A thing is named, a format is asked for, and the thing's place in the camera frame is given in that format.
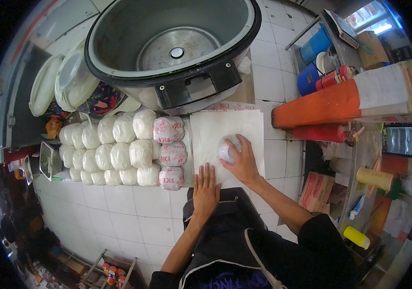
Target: blue bucket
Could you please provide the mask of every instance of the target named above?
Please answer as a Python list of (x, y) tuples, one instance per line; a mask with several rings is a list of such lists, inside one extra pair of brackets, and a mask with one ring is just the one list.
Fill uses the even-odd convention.
[(304, 68), (297, 76), (297, 89), (301, 96), (317, 91), (316, 82), (319, 79), (317, 67), (313, 63)]
[(305, 64), (309, 65), (317, 58), (322, 51), (327, 51), (333, 45), (331, 38), (323, 23), (320, 23), (320, 29), (315, 35), (301, 47), (301, 56)]

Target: human hand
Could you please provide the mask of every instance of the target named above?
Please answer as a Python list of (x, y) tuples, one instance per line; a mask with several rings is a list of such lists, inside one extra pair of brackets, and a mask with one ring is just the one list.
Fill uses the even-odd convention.
[(195, 175), (193, 188), (193, 216), (192, 220), (197, 220), (202, 225), (208, 221), (214, 213), (219, 203), (219, 194), (222, 184), (216, 185), (216, 170), (214, 165), (209, 167), (200, 166), (198, 174)]
[(236, 135), (241, 142), (242, 151), (238, 152), (235, 145), (228, 139), (225, 139), (226, 144), (229, 146), (235, 158), (233, 165), (229, 164), (224, 159), (219, 159), (220, 163), (229, 170), (240, 182), (250, 187), (261, 177), (257, 171), (256, 160), (253, 154), (253, 148), (251, 142), (242, 135)]

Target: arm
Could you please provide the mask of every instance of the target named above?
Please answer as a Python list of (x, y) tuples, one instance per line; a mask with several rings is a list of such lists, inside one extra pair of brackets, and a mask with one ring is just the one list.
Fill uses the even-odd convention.
[(238, 152), (232, 142), (225, 140), (233, 153), (235, 164), (231, 165), (223, 159), (219, 161), (240, 182), (261, 196), (288, 225), (288, 228), (298, 235), (302, 225), (311, 218), (310, 213), (298, 203), (280, 193), (259, 175), (251, 142), (242, 135), (237, 135), (237, 137), (243, 147), (241, 153)]
[(200, 166), (199, 174), (195, 175), (194, 181), (192, 218), (166, 258), (161, 267), (162, 272), (178, 274), (190, 260), (201, 229), (219, 203), (221, 186), (222, 184), (216, 186), (216, 172), (213, 165), (209, 168), (209, 163), (206, 163), (204, 169)]

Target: red fire extinguisher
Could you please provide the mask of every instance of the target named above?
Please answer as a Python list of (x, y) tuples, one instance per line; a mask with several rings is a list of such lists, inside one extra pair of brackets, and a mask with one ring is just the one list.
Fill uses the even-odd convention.
[(352, 79), (354, 76), (353, 67), (348, 67), (347, 65), (343, 65), (339, 67), (337, 70), (331, 72), (328, 75), (322, 77), (322, 79), (317, 80), (315, 87), (317, 91), (333, 86), (335, 84), (340, 84), (341, 82), (348, 81)]

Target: white paper sheet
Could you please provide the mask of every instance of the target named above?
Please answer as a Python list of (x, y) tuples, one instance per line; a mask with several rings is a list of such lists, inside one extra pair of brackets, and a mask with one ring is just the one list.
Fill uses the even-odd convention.
[(216, 167), (217, 183), (222, 188), (243, 186), (217, 158), (217, 144), (227, 134), (241, 134), (252, 143), (257, 169), (265, 177), (264, 116), (260, 111), (196, 112), (190, 116), (195, 173), (209, 162)]
[(359, 109), (397, 105), (408, 101), (405, 79), (398, 63), (367, 70), (353, 79), (359, 90)]

